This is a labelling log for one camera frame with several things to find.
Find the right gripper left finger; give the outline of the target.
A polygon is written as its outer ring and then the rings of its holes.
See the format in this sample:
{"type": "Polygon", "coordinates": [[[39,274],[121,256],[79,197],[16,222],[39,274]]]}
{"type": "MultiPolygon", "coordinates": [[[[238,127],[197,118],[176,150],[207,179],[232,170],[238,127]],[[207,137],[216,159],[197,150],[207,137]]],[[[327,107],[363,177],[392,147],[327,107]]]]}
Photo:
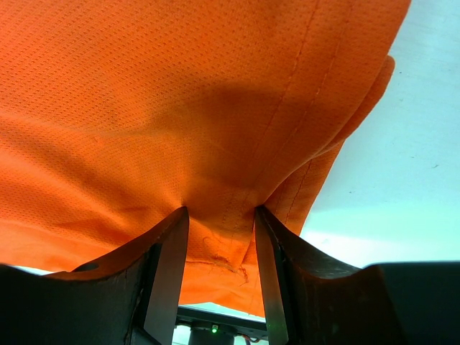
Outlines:
{"type": "Polygon", "coordinates": [[[3,344],[170,344],[185,268],[189,215],[70,272],[1,266],[3,344]]]}

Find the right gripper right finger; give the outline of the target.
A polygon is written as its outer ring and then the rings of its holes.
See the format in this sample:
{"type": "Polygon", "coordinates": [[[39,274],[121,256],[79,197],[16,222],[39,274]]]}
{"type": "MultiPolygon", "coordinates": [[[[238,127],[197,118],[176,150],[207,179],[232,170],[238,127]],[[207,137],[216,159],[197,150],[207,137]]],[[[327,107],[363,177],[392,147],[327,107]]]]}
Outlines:
{"type": "Polygon", "coordinates": [[[322,252],[267,208],[254,214],[271,344],[457,344],[459,263],[363,269],[322,252]]]}

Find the orange t-shirt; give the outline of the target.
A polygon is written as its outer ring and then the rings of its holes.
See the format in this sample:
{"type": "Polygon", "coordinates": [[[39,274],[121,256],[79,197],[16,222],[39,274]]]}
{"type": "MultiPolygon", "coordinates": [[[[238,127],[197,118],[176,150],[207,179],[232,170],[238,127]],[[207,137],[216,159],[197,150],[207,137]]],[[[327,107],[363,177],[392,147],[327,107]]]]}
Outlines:
{"type": "Polygon", "coordinates": [[[263,316],[254,210],[299,234],[408,1],[3,1],[1,261],[73,270],[179,207],[180,302],[263,316]]]}

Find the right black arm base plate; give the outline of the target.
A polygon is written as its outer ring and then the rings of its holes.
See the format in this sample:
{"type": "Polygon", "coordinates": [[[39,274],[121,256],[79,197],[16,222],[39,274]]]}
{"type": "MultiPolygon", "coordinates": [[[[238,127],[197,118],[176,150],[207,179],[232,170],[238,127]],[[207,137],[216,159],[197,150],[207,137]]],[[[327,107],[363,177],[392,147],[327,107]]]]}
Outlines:
{"type": "Polygon", "coordinates": [[[244,344],[268,343],[265,322],[252,321],[235,316],[226,316],[211,311],[180,306],[177,311],[175,327],[190,329],[188,344],[224,345],[235,344],[240,336],[244,344]]]}

